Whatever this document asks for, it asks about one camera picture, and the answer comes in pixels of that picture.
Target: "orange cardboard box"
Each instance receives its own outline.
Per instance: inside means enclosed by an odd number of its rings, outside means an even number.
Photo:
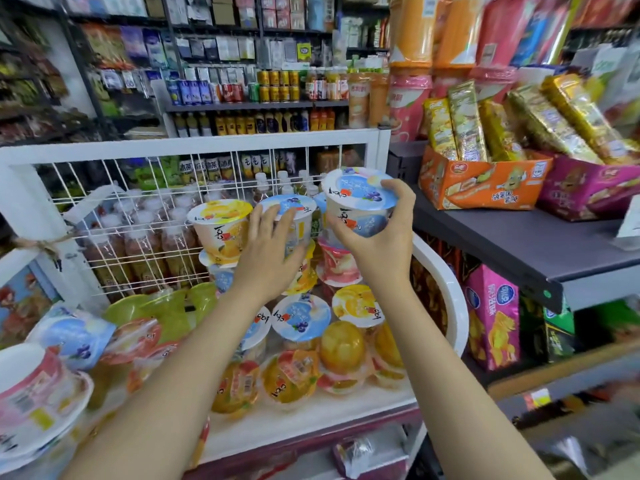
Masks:
[[[527,151],[521,162],[451,161],[427,146],[419,184],[436,209],[531,210],[553,158]]]

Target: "gold can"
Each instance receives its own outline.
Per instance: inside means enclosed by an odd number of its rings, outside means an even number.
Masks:
[[[269,87],[268,86],[260,86],[260,102],[269,102],[271,98],[269,97]]]
[[[289,85],[289,72],[285,70],[280,71],[280,85],[288,86]]]
[[[300,72],[298,72],[297,70],[290,70],[289,71],[289,83],[292,86],[299,86],[300,85]]]
[[[289,93],[292,101],[300,101],[300,86],[289,87]]]
[[[280,100],[291,101],[291,94],[289,93],[288,86],[280,86]]]
[[[271,72],[269,72],[269,83],[272,86],[280,85],[280,78],[278,77],[278,71],[272,70]]]
[[[271,96],[272,101],[280,100],[280,87],[279,86],[271,86],[269,88],[269,94]]]
[[[258,71],[258,84],[261,86],[269,85],[269,73],[265,70]]]

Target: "forearm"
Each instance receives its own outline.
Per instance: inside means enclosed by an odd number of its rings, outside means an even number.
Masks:
[[[374,289],[447,478],[544,480],[548,469],[456,355],[410,285]]]
[[[65,480],[174,480],[196,447],[220,377],[259,305],[234,289],[114,420],[73,460]]]

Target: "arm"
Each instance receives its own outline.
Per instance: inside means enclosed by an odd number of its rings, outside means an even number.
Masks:
[[[398,204],[387,228],[368,239],[327,220],[353,253],[382,307],[447,478],[552,479],[535,452],[476,381],[438,330],[409,282],[415,195],[385,180]]]
[[[215,310],[73,459],[62,479],[180,478],[196,447],[220,377],[255,315],[291,284],[302,263],[299,247],[284,259],[295,210],[273,229],[279,206],[251,215],[248,245],[234,283]]]

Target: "yellow package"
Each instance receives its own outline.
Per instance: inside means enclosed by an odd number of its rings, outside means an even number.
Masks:
[[[535,86],[522,86],[508,94],[514,109],[521,112],[527,128],[540,147],[565,153],[571,158],[603,164],[562,114]]]
[[[458,160],[456,140],[453,138],[449,101],[446,99],[427,99],[423,120],[427,124],[429,142],[434,150],[449,160]]]
[[[449,106],[458,158],[471,162],[488,161],[473,80],[449,88]]]
[[[480,121],[484,129],[486,144],[494,162],[517,162],[527,159],[524,150],[511,131],[507,113],[502,104],[492,99],[484,99],[478,103]]]
[[[542,92],[605,163],[625,159],[627,151],[620,133],[609,125],[576,74],[546,78]]]

